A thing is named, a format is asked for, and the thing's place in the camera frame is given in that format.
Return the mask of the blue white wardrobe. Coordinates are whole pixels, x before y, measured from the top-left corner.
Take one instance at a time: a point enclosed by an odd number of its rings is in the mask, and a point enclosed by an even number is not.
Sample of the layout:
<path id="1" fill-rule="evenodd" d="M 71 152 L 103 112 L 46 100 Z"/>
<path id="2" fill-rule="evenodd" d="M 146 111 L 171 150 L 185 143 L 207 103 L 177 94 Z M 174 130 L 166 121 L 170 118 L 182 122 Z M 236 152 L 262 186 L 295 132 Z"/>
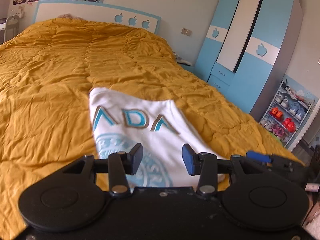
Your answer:
<path id="1" fill-rule="evenodd" d="M 219 0 L 194 72 L 259 120 L 286 73 L 302 20 L 299 0 Z"/>

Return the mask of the grey metal trolley rack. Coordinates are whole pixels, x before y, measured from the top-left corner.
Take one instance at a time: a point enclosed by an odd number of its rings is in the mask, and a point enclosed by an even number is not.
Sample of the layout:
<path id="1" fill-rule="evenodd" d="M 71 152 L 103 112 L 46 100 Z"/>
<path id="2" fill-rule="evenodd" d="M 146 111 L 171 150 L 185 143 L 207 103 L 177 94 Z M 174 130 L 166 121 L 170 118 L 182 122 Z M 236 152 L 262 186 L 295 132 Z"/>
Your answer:
<path id="1" fill-rule="evenodd" d="M 17 14 L 8 18 L 1 18 L 1 32 L 3 32 L 3 42 L 13 39 L 19 30 L 20 18 Z"/>

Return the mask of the mustard yellow quilt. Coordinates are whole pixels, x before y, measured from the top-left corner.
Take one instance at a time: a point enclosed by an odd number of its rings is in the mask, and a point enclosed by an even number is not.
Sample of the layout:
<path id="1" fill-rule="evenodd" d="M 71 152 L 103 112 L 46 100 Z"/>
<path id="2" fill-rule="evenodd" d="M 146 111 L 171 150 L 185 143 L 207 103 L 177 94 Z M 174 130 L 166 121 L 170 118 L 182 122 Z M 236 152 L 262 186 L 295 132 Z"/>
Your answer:
<path id="1" fill-rule="evenodd" d="M 1 45 L 1 239 L 24 230 L 22 191 L 84 154 L 96 154 L 89 93 L 105 87 L 173 100 L 204 142 L 228 158 L 249 150 L 294 155 L 214 87 L 177 64 L 145 29 L 56 18 Z"/>

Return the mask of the white blue apple headboard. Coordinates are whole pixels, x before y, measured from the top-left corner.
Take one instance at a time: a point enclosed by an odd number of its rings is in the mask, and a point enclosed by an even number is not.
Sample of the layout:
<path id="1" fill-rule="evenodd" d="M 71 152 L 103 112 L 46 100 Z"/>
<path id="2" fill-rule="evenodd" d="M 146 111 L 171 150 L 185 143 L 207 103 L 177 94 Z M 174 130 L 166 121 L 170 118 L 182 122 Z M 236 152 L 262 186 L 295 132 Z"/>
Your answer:
<path id="1" fill-rule="evenodd" d="M 46 21 L 60 15 L 71 14 L 87 21 L 108 22 L 143 28 L 158 33 L 159 16 L 117 5 L 83 1 L 47 0 L 39 1 L 33 22 Z"/>

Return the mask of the white Nevada sweatshirt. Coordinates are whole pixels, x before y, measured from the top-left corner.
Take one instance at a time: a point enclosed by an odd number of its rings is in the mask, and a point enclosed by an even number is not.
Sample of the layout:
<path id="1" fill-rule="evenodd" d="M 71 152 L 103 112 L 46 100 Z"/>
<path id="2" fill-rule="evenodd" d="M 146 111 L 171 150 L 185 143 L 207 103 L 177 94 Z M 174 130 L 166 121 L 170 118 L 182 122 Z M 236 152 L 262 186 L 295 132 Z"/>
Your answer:
<path id="1" fill-rule="evenodd" d="M 173 100 L 149 101 L 98 87 L 89 94 L 93 137 L 99 158 L 143 145 L 143 159 L 130 187 L 195 187 L 182 158 L 189 144 L 196 153 L 213 153 Z"/>

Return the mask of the shoe rack with shoes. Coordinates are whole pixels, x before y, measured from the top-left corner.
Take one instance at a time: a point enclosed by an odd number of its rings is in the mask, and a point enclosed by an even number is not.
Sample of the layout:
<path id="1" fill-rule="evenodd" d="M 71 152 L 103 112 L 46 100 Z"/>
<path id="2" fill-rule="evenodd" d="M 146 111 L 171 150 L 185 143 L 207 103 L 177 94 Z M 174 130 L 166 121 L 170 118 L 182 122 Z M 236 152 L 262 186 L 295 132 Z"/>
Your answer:
<path id="1" fill-rule="evenodd" d="M 285 76 L 260 124 L 289 148 L 313 112 L 318 98 L 293 79 Z"/>

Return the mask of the beige wall switch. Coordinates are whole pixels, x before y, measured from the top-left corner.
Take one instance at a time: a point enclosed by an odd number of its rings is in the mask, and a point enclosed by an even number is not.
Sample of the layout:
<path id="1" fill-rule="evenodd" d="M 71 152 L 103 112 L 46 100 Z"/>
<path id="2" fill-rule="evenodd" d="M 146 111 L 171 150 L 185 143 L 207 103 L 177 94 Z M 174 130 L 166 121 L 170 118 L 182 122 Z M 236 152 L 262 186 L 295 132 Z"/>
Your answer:
<path id="1" fill-rule="evenodd" d="M 186 35 L 186 36 L 191 36 L 192 31 L 187 28 L 182 28 L 181 34 Z"/>

